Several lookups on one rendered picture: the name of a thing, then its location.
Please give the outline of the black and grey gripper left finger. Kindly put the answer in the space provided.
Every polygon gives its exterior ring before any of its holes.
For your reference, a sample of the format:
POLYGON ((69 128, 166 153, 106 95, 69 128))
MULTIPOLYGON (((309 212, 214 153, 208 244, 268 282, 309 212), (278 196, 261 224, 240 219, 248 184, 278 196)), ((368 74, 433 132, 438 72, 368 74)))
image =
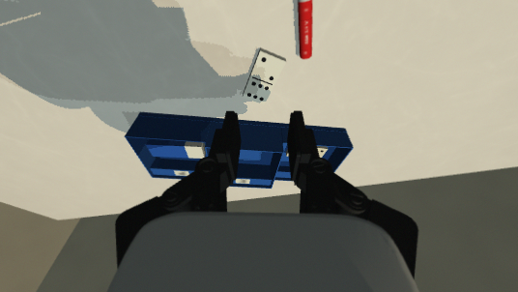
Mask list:
POLYGON ((227 188, 237 179, 240 150, 238 113, 226 111, 222 129, 215 131, 209 155, 197 162, 195 171, 162 196, 129 208, 117 217, 117 269, 137 232, 152 219, 189 211, 227 212, 227 188))

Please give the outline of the white domino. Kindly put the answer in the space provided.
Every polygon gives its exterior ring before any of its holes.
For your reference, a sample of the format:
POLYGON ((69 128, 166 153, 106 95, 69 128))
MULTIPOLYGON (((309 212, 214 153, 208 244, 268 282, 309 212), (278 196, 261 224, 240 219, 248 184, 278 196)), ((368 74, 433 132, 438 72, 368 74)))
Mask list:
POLYGON ((265 104, 285 64, 286 58, 260 47, 243 98, 265 104))

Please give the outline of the red aaa battery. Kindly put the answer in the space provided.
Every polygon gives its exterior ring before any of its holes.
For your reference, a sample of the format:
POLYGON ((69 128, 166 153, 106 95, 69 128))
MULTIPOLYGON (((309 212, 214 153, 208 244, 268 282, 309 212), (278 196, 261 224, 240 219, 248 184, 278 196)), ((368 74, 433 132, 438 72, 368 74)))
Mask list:
POLYGON ((312 56, 312 0, 298 0, 300 58, 312 56))

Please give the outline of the grey and cream domino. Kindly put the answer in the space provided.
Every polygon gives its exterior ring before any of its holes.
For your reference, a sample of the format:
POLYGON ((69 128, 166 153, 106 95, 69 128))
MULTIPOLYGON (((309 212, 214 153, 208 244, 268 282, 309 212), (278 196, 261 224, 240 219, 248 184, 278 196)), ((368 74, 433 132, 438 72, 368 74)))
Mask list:
MULTIPOLYGON (((327 152, 327 150, 328 150, 328 147, 326 147, 326 146, 317 146, 317 148, 318 148, 318 152, 319 152, 319 156, 320 156, 320 158, 321 158, 322 156, 324 156, 324 154, 325 154, 325 153, 327 152)), ((289 156, 288 156, 288 149, 287 149, 287 151, 286 151, 286 157, 289 157, 289 156)))

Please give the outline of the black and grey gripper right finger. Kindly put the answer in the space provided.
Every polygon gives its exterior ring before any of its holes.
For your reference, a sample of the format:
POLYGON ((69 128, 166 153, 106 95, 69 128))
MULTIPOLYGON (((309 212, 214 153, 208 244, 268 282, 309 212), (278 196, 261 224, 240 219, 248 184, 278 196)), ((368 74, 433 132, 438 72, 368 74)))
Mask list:
POLYGON ((365 193, 332 172, 331 163, 319 156, 313 129, 305 129, 301 110, 290 114, 287 146, 291 181, 301 190, 300 214, 352 216, 381 226, 393 239, 415 279, 416 222, 381 202, 368 199, 365 193))

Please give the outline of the blue rack of bins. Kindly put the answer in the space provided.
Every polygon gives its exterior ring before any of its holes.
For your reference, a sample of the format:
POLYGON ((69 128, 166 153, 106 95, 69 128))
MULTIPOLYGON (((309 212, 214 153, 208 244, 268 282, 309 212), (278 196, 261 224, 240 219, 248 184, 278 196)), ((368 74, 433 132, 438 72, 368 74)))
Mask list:
MULTIPOLYGON (((148 139, 203 142, 208 156, 215 131, 222 129, 223 121, 223 118, 140 112, 125 138, 152 178, 183 179, 195 171, 201 159, 153 157, 146 146, 148 139)), ((271 189, 274 180, 291 181, 289 157, 286 157, 289 124, 239 120, 239 127, 237 179, 230 187, 271 189)), ((309 125, 305 128, 313 129, 317 146, 328 147, 322 158, 331 163, 335 172, 354 148, 346 129, 309 125)))

